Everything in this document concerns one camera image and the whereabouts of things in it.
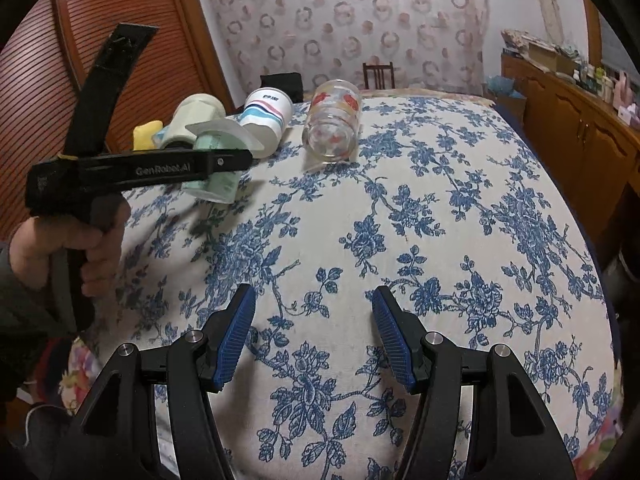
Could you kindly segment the person's left hand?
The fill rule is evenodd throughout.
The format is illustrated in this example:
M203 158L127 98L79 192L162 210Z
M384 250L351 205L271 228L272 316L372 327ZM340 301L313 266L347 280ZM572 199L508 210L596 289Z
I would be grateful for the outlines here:
M122 237L130 207L120 202L112 228L103 233L73 217L32 217L24 221L9 244L9 263L17 279L32 290L46 286L51 256L61 249L80 250L87 262L80 270L82 294L105 295L112 287L122 254Z

